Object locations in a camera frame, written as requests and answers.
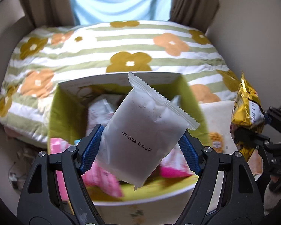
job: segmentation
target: white plastic bag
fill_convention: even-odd
[[[141,187],[187,128],[191,116],[129,73],[133,89],[102,133],[98,165],[118,179]]]
[[[96,124],[107,126],[116,110],[116,104],[123,95],[100,95],[88,107],[86,136],[94,129]]]

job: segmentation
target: striped blanket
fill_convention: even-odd
[[[10,58],[0,94],[0,122],[45,147],[59,82],[129,71],[181,73],[200,103],[233,100],[239,83],[195,28],[160,21],[38,28],[18,43]]]

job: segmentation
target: gold snack bag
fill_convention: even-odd
[[[264,120],[264,112],[260,106],[258,95],[248,81],[246,81],[244,73],[242,73],[232,110],[230,133],[237,149],[243,154],[246,161],[252,156],[254,148],[247,147],[242,142],[237,142],[234,139],[234,131],[238,127],[245,127],[256,133],[261,133],[264,127]]]

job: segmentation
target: metal screw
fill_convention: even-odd
[[[236,152],[235,152],[235,156],[236,156],[236,157],[242,157],[242,153],[240,153],[239,151],[236,151]]]
[[[211,151],[212,151],[212,148],[209,147],[209,146],[206,146],[206,147],[204,147],[204,151],[205,151],[205,152],[211,152]]]
[[[43,157],[47,152],[46,151],[41,151],[38,156]]]
[[[68,148],[68,151],[69,151],[69,152],[74,152],[76,149],[77,149],[77,147],[75,147],[75,146],[70,146],[70,147]]]

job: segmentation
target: brown curtain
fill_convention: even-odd
[[[70,0],[20,0],[26,16],[37,28],[74,25]]]
[[[172,0],[170,21],[206,32],[219,6],[219,0]]]

